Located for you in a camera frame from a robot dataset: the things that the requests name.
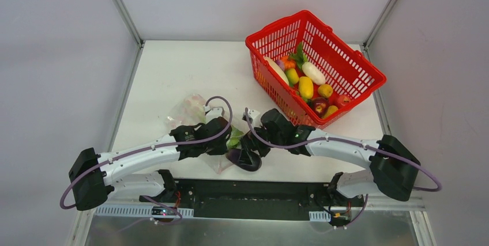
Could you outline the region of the clear pink-dotted zip bag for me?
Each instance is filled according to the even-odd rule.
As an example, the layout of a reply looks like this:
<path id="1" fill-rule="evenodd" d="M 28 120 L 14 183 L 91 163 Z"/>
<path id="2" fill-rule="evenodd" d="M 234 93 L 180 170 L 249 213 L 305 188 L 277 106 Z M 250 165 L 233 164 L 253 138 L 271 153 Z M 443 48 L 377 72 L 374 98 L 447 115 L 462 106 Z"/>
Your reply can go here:
<path id="1" fill-rule="evenodd" d="M 205 123 L 205 104 L 206 100 L 200 94 L 193 93 L 187 95 L 163 119 L 166 130 L 171 131 L 181 125 L 189 126 Z M 233 116 L 231 119 L 231 126 L 240 129 L 243 133 L 246 132 L 244 123 L 240 119 L 236 116 Z M 233 163 L 227 160 L 225 155 L 210 156 L 208 154 L 202 154 L 198 159 L 208 165 L 218 175 L 233 166 Z"/>

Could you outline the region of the dark purple eggplant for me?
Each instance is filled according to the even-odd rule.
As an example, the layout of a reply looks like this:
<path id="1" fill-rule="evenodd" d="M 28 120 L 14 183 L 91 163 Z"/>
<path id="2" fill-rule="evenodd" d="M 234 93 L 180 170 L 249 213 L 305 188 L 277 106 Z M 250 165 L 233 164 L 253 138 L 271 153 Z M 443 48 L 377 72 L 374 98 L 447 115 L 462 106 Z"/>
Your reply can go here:
<path id="1" fill-rule="evenodd" d="M 230 149 L 225 154 L 225 157 L 234 165 L 248 172 L 255 172 L 262 165 L 262 160 L 259 155 L 243 149 Z"/>

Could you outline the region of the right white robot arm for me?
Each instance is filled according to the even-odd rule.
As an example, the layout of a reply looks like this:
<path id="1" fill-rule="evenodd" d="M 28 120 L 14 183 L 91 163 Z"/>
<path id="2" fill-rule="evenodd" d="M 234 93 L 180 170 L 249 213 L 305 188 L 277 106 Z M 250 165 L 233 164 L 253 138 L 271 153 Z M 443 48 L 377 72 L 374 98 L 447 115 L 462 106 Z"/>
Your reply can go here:
<path id="1" fill-rule="evenodd" d="M 394 136 L 379 140 L 353 139 L 308 125 L 293 125 L 271 109 L 264 114 L 246 109 L 243 120 L 255 150 L 284 149 L 295 155 L 327 157 L 361 167 L 354 173 L 339 172 L 329 183 L 330 203 L 340 206 L 350 198 L 382 193 L 406 202 L 420 170 L 419 160 Z"/>

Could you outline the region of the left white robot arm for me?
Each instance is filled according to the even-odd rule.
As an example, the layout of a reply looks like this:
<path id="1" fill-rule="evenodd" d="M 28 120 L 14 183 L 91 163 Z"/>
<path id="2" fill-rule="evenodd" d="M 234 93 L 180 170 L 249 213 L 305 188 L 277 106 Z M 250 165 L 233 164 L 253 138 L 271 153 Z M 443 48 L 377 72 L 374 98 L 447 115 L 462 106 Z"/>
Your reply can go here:
<path id="1" fill-rule="evenodd" d="M 130 150 L 96 153 L 90 147 L 80 152 L 69 170 L 70 185 L 60 199 L 62 209 L 94 209 L 116 194 L 137 194 L 170 202 L 176 187 L 159 173 L 139 172 L 156 164 L 196 158 L 202 154 L 223 155 L 231 135 L 230 122 L 219 116 L 208 123 L 179 126 L 169 134 Z"/>

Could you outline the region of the green napa cabbage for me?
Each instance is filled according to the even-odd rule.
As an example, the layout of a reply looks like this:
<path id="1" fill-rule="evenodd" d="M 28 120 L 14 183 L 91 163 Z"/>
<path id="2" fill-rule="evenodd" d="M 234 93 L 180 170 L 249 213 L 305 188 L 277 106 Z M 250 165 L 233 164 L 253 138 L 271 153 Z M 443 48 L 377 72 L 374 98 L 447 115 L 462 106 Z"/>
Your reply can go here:
<path id="1" fill-rule="evenodd" d="M 240 139 L 244 136 L 244 133 L 234 126 L 231 126 L 231 128 L 231 135 L 228 138 L 226 145 L 227 149 L 236 149 L 240 146 Z"/>

